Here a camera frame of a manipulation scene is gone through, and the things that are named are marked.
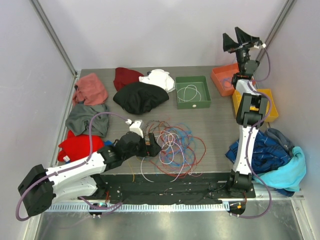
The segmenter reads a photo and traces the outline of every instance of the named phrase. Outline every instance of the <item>white cable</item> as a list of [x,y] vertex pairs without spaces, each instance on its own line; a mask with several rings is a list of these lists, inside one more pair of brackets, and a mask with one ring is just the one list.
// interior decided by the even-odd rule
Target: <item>white cable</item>
[[[178,93],[179,93],[182,89],[184,89],[183,99],[178,96]],[[195,95],[194,95],[193,98],[191,98],[191,99],[189,99],[189,100],[186,100],[186,89],[195,90]],[[190,85],[188,85],[188,86],[186,86],[186,87],[180,88],[180,89],[176,92],[176,94],[177,94],[177,97],[178,97],[178,99],[180,100],[180,102],[181,102],[181,101],[183,101],[183,102],[190,102],[190,101],[193,100],[198,94],[200,95],[200,100],[197,101],[197,102],[200,102],[200,101],[201,101],[201,93],[198,91],[197,87],[196,87],[195,85],[192,85],[192,84],[190,84]]]
[[[159,160],[160,160],[160,162],[161,162],[162,164],[168,165],[168,164],[171,164],[171,163],[174,161],[175,152],[174,152],[174,150],[173,150],[173,148],[172,148],[173,144],[177,145],[177,146],[180,148],[181,154],[182,154],[182,159],[183,159],[183,161],[182,161],[182,167],[181,167],[181,169],[180,169],[180,172],[179,172],[178,175],[175,177],[175,179],[173,179],[173,180],[170,181],[170,182],[172,183],[172,182],[174,182],[175,180],[178,179],[178,177],[180,176],[182,170],[183,170],[184,167],[185,167],[185,162],[190,166],[191,174],[192,174],[192,173],[193,173],[193,171],[192,171],[192,166],[185,160],[185,155],[184,155],[184,153],[183,153],[183,150],[182,150],[181,146],[180,146],[178,143],[176,143],[176,138],[174,137],[174,135],[177,136],[177,139],[178,139],[179,142],[181,143],[179,136],[178,136],[176,133],[171,133],[171,132],[169,132],[169,131],[162,130],[162,131],[160,132],[160,135],[158,136],[158,138],[157,138],[157,140],[156,140],[157,143],[158,143],[158,141],[159,141],[159,138],[160,138],[162,135],[164,135],[164,138],[163,138],[164,143],[162,144],[162,149],[163,149],[163,147],[166,146],[166,145],[168,145],[168,147],[167,147],[166,150],[168,150],[169,148],[171,148],[171,150],[172,150],[172,160],[171,160],[171,162],[169,162],[169,163],[162,162],[162,160],[161,160],[161,152],[160,152],[160,154],[159,154]],[[147,179],[146,176],[144,175],[143,171],[142,171],[142,163],[143,163],[144,159],[145,159],[145,158],[142,159],[141,164],[140,164],[141,174],[142,174],[142,176],[144,177],[144,179],[146,179],[147,181],[149,181],[149,182],[151,182],[151,183],[154,183],[154,181],[151,181],[151,180]]]
[[145,180],[149,181],[150,183],[154,183],[154,181],[149,180],[148,178],[146,178],[146,176],[144,175],[144,173],[142,172],[142,163],[144,162],[145,158],[142,158],[141,160],[141,164],[140,164],[140,170],[141,170],[141,174],[142,177],[144,177]]

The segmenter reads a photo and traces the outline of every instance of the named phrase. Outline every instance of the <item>clothing pile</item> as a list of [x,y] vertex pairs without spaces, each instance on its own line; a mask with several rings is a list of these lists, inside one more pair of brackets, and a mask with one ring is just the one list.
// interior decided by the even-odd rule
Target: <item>clothing pile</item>
[[[232,144],[225,156],[236,161],[239,140]],[[306,175],[306,160],[302,149],[279,130],[268,128],[256,135],[251,166],[254,172],[278,192],[288,197],[300,190],[299,184]]]
[[[169,99],[167,92],[175,89],[175,82],[169,72],[161,69],[151,71],[148,76],[140,72],[118,67],[113,81],[117,93],[113,100],[130,114],[141,115]],[[59,147],[58,161],[74,162],[90,153],[89,125],[98,113],[109,112],[105,104],[108,92],[95,73],[79,79],[74,85],[73,108],[65,121],[67,138]],[[109,115],[101,114],[92,122],[91,135],[93,152],[111,142],[103,142],[109,128]]]
[[[58,153],[58,161],[74,162],[85,158],[90,153],[89,124],[92,117],[101,112],[109,112],[105,102],[108,92],[95,73],[79,79],[75,84],[72,97],[73,108],[65,121],[69,129],[65,141],[59,144],[62,150]],[[109,117],[107,114],[97,116],[92,122],[93,151],[104,146],[101,137],[107,135]]]
[[141,115],[169,100],[168,92],[175,89],[169,72],[152,70],[148,76],[124,67],[115,69],[113,100],[130,114]]

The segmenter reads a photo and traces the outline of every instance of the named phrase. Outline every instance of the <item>black cloth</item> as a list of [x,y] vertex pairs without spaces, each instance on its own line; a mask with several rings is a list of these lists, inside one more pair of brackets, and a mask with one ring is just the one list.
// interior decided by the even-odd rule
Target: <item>black cloth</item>
[[121,88],[113,100],[128,113],[140,115],[169,100],[169,95],[159,86],[134,82]]

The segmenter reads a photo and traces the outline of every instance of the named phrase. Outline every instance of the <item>yellow box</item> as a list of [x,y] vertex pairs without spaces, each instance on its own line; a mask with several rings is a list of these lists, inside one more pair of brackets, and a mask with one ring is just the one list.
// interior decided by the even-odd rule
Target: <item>yellow box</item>
[[[271,113],[270,115],[266,118],[265,122],[268,122],[268,123],[271,123],[273,122],[274,120],[276,120],[277,117],[279,117],[279,114],[277,112],[277,109],[276,109],[276,105],[275,105],[275,102],[274,102],[274,99],[272,97],[272,93],[271,93],[271,89],[257,89],[258,92],[262,92],[266,95],[268,95],[268,97],[271,99],[272,101],[272,109],[271,109]],[[237,112],[238,112],[238,109],[239,109],[239,106],[240,106],[240,102],[241,102],[241,94],[240,92],[238,92],[237,90],[234,91],[233,95],[232,95],[232,100],[233,100],[233,106],[234,106],[234,111],[235,111],[235,115],[237,115]],[[266,112],[268,112],[269,110],[269,102],[268,102],[268,105],[266,106]],[[251,110],[258,110],[257,108],[255,108],[254,106],[250,107]]]

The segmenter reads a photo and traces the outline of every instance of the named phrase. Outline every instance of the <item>green tray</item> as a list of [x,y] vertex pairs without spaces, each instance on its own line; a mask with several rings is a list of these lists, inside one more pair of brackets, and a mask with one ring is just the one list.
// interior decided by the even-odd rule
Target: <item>green tray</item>
[[211,98],[205,76],[176,77],[175,89],[178,109],[204,109],[210,107]]

